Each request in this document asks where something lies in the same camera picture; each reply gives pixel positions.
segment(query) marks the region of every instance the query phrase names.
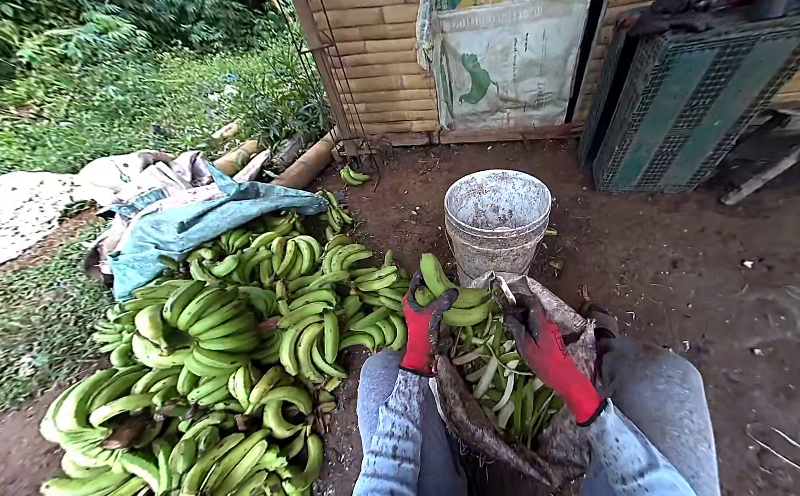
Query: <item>grass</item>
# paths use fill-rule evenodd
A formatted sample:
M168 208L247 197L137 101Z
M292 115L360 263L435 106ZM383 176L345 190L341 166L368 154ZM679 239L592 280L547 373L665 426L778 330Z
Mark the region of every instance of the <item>grass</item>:
M0 412L99 359L90 325L113 303L80 264L102 225L80 233L41 265L0 277Z
M265 146L298 131L319 138L327 127L321 101L317 73L299 60L288 34L261 51L169 51L49 66L0 93L0 174L75 173L95 158L142 148L201 149L234 120L242 134L204 147L211 160L247 137Z

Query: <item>mesh crate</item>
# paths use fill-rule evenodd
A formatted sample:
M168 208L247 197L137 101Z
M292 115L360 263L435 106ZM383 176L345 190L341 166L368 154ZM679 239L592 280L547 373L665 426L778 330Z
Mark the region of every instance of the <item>mesh crate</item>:
M615 28L579 148L599 190L685 192L715 171L800 66L800 15L743 15L703 33Z

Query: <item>white plastic bucket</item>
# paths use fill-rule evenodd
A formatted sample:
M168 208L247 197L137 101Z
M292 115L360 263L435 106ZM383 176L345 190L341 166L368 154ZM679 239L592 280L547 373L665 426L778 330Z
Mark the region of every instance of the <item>white plastic bucket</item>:
M551 203L544 183L516 170L483 170L455 181L443 206L461 285L490 270L527 274Z

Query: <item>green vegetation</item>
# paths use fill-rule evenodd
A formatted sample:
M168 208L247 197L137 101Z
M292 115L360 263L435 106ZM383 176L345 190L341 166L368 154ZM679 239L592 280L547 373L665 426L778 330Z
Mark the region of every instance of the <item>green vegetation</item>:
M75 172L141 148L216 158L246 138L314 138L327 126L322 89L277 5L0 3L0 174ZM242 133L207 148L234 120Z
M90 325L113 298L80 267L82 243L101 230L89 228L44 264L0 277L0 411L101 357L88 344Z

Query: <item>red work glove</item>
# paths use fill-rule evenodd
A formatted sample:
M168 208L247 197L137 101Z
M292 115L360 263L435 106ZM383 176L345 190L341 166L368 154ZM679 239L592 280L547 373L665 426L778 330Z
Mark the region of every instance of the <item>red work glove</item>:
M517 296L517 308L504 314L504 325L513 331L520 356L536 377L562 397L579 425L589 425L602 413L605 400L578 370L562 343L559 326L550 321L537 299Z
M400 368L417 375L434 377L434 347L437 343L439 322L443 319L443 312L449 310L458 299L458 289L447 289L428 306L421 306L415 301L415 290L424 283L421 272L416 272L403 298L403 314L409 335L406 355L400 362Z

